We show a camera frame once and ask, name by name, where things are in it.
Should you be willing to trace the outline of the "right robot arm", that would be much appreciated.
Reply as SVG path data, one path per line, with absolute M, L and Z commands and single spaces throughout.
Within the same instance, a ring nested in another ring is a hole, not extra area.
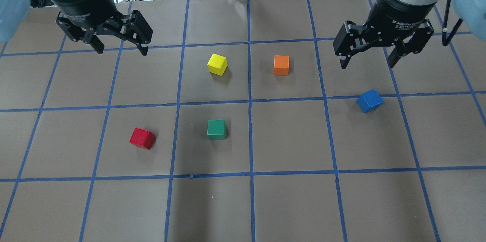
M 345 21 L 333 48 L 345 69 L 351 57 L 375 47 L 393 47 L 387 64 L 393 68 L 408 54 L 420 53 L 434 33 L 427 15 L 438 0 L 376 0 L 363 25 Z M 458 28 L 465 22 L 472 33 L 485 40 L 485 0 L 448 0 L 459 17 L 450 33 L 443 24 L 443 45 L 447 46 Z

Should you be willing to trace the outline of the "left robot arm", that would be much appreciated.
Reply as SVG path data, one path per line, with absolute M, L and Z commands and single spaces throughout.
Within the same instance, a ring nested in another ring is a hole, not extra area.
M 99 36 L 116 36 L 148 53 L 153 30 L 140 11 L 122 14 L 114 0 L 51 0 L 59 7 L 56 24 L 74 41 L 90 45 L 98 54 L 104 51 Z M 1 42 L 8 42 L 26 18 L 31 0 L 1 0 Z

